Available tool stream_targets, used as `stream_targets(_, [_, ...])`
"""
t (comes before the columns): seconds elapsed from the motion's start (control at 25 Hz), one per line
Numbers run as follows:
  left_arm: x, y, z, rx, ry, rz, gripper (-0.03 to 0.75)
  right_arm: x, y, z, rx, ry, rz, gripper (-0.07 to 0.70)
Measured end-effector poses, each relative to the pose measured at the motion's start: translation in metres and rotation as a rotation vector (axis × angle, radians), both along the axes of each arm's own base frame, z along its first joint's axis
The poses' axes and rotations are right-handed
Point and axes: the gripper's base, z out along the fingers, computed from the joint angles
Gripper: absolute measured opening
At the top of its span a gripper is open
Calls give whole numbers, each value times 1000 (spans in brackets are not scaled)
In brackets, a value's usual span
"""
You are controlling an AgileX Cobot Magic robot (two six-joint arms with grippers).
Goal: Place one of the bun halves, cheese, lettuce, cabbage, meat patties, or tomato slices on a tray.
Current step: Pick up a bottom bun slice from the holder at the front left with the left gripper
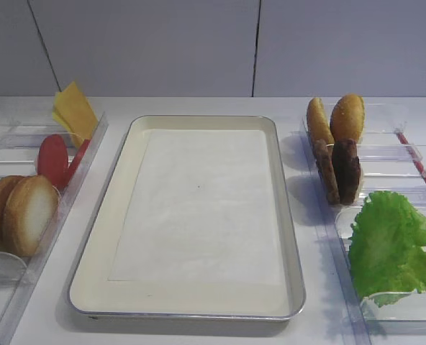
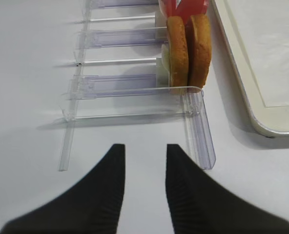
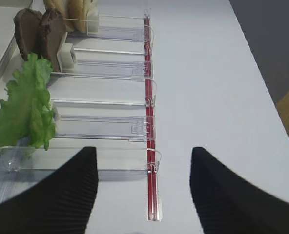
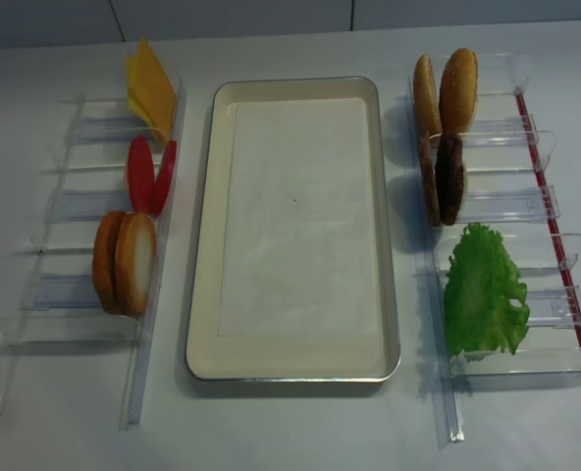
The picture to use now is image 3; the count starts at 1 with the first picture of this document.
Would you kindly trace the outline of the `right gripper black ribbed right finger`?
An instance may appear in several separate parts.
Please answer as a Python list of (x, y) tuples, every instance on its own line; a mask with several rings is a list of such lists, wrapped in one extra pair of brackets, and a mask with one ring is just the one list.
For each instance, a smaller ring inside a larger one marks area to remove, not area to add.
[(203, 147), (191, 153), (190, 192), (206, 234), (289, 234), (289, 203), (237, 175)]

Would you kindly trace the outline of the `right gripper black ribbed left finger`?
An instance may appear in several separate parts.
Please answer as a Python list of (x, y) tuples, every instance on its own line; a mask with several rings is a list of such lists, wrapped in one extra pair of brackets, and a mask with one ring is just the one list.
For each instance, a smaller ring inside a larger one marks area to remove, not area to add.
[(95, 147), (0, 204), (0, 234), (83, 234), (98, 191)]

